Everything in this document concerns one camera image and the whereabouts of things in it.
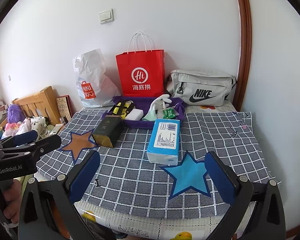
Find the yellow and black object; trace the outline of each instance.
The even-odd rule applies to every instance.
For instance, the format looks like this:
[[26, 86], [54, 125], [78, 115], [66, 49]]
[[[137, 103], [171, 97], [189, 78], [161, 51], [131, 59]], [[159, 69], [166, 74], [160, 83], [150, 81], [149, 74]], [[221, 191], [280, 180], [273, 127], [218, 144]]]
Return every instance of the yellow and black object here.
[[96, 144], [113, 148], [122, 130], [123, 123], [120, 115], [106, 115], [93, 131], [92, 137]]
[[113, 115], [119, 115], [122, 119], [125, 119], [134, 108], [135, 105], [132, 101], [122, 100], [117, 103], [117, 105], [114, 105], [109, 112], [112, 112]]

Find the plaid cloth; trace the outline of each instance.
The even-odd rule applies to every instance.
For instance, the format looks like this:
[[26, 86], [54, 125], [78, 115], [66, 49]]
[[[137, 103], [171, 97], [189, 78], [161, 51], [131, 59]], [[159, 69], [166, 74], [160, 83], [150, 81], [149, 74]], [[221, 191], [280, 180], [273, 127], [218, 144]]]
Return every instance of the plaid cloth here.
[[[92, 130], [104, 111], [82, 110], [61, 131], [62, 145], [70, 140], [70, 131]], [[179, 161], [188, 151], [196, 160], [204, 160], [215, 151], [237, 175], [245, 174], [253, 182], [266, 183], [270, 176], [257, 140], [253, 136], [251, 113], [188, 113], [181, 125]], [[114, 148], [98, 147], [100, 167], [88, 186], [83, 200], [117, 212], [154, 218], [201, 218], [224, 214], [223, 203], [212, 180], [207, 176], [212, 197], [188, 190], [171, 200], [173, 179], [149, 163], [146, 149], [151, 130], [125, 128]], [[83, 150], [78, 163], [87, 151]], [[47, 179], [68, 173], [73, 166], [69, 152], [55, 150], [37, 163]], [[94, 179], [101, 187], [96, 187]]]

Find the human hand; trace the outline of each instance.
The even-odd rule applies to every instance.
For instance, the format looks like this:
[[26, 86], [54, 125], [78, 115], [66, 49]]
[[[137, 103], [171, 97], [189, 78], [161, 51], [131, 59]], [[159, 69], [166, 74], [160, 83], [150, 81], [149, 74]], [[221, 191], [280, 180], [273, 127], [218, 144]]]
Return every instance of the human hand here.
[[3, 196], [6, 201], [9, 201], [8, 206], [3, 211], [4, 216], [7, 219], [11, 219], [11, 222], [14, 224], [18, 223], [22, 201], [20, 181], [14, 179], [11, 187], [3, 192]]

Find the star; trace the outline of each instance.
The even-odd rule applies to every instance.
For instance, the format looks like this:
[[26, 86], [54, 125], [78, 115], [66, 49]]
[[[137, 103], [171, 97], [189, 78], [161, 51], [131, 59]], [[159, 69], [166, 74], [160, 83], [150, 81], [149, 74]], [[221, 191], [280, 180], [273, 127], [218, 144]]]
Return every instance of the star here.
[[62, 151], [70, 151], [75, 164], [82, 150], [90, 150], [95, 148], [97, 145], [94, 141], [90, 141], [89, 138], [93, 130], [88, 131], [83, 134], [70, 132], [71, 140], [70, 142], [60, 148]]
[[206, 180], [207, 170], [204, 161], [196, 161], [190, 153], [186, 152], [177, 166], [160, 167], [173, 178], [172, 190], [169, 199], [193, 189], [203, 195], [211, 197]]

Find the purple basket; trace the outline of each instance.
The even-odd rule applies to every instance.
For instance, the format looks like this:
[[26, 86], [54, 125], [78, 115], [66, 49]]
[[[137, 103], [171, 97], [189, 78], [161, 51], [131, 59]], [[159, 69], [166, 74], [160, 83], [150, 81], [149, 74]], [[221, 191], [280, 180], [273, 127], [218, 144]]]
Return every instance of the purple basket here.
[[[119, 103], [122, 100], [132, 100], [135, 104], [136, 109], [143, 110], [143, 117], [148, 113], [149, 108], [153, 100], [156, 98], [148, 98], [148, 97], [124, 97], [124, 96], [118, 96], [113, 97], [113, 102], [115, 104]], [[172, 103], [170, 103], [170, 106], [175, 106], [175, 110], [179, 113], [178, 116], [176, 116], [176, 120], [182, 121], [185, 117], [185, 102], [181, 98], [169, 98], [171, 99]], [[112, 112], [105, 112], [102, 115], [102, 119], [107, 115], [112, 114]], [[154, 121], [132, 121], [132, 120], [122, 120], [124, 127], [129, 128], [140, 128], [140, 129], [153, 129]]]

